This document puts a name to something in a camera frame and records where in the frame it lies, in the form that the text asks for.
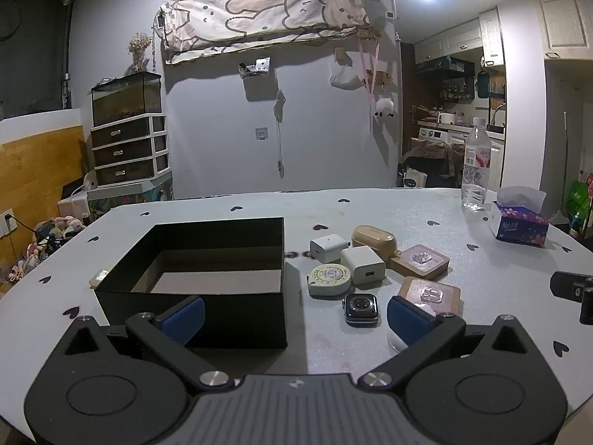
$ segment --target tape measure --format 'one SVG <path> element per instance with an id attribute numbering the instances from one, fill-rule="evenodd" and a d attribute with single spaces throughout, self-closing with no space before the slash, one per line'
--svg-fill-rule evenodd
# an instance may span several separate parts
<path id="1" fill-rule="evenodd" d="M 311 296 L 336 296 L 350 289 L 352 275 L 341 264 L 322 264 L 317 266 L 307 278 Z"/>

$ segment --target pile of plush toys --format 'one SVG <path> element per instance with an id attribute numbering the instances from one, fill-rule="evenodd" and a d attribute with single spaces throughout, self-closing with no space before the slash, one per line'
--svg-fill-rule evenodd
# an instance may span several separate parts
<path id="1" fill-rule="evenodd" d="M 52 223 L 53 228 L 49 231 L 46 238 L 37 241 L 39 231 L 46 227 L 47 223 Z M 48 246 L 48 243 L 66 243 L 86 226 L 79 219 L 73 218 L 72 216 L 66 216 L 65 218 L 51 218 L 49 221 L 41 221 L 35 226 L 35 233 L 31 244 L 27 246 L 25 252 L 25 259 L 20 259 L 8 275 L 8 281 L 11 284 L 16 284 L 23 276 L 35 269 L 40 262 L 47 259 L 47 257 L 54 251 Z"/>

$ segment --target faucet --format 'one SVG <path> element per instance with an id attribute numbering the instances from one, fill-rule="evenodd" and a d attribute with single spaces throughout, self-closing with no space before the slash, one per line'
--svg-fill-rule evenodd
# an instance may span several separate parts
<path id="1" fill-rule="evenodd" d="M 490 122 L 490 125 L 495 125 L 496 114 L 498 113 L 499 110 L 506 111 L 506 104 L 503 103 L 502 105 L 499 105 L 499 106 L 496 107 L 496 109 L 494 110 L 494 115 L 492 115 L 492 120 Z M 503 122 L 502 126 L 506 128 L 506 123 Z"/>

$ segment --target square wooden object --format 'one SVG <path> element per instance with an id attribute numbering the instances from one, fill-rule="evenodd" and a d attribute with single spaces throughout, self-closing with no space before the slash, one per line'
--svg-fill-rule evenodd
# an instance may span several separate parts
<path id="1" fill-rule="evenodd" d="M 436 314 L 459 315 L 461 290 L 449 284 L 435 283 L 411 276 L 404 279 L 399 296 L 415 304 L 428 304 Z"/>
<path id="2" fill-rule="evenodd" d="M 392 257 L 389 267 L 402 276 L 434 279 L 447 271 L 449 258 L 422 244 L 416 244 Z"/>

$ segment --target cartoon pattern fabric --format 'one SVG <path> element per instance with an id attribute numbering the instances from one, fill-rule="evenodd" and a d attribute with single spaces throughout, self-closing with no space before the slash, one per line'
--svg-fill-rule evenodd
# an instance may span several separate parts
<path id="1" fill-rule="evenodd" d="M 364 0 L 171 0 L 154 20 L 168 64 L 276 43 L 345 38 L 369 23 Z"/>

